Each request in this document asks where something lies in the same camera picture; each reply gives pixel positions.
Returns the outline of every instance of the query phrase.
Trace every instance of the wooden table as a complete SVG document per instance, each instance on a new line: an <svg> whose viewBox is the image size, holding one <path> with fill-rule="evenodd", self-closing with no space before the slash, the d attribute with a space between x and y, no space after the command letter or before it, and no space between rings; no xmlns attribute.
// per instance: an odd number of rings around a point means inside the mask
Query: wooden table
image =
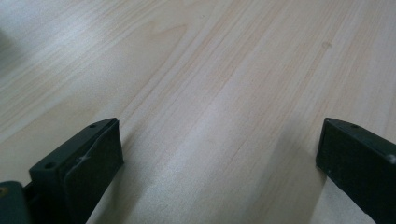
<svg viewBox="0 0 396 224"><path fill-rule="evenodd" d="M315 166L324 118L396 142L396 1L0 3L0 181L117 117L89 223L373 223Z"/></svg>

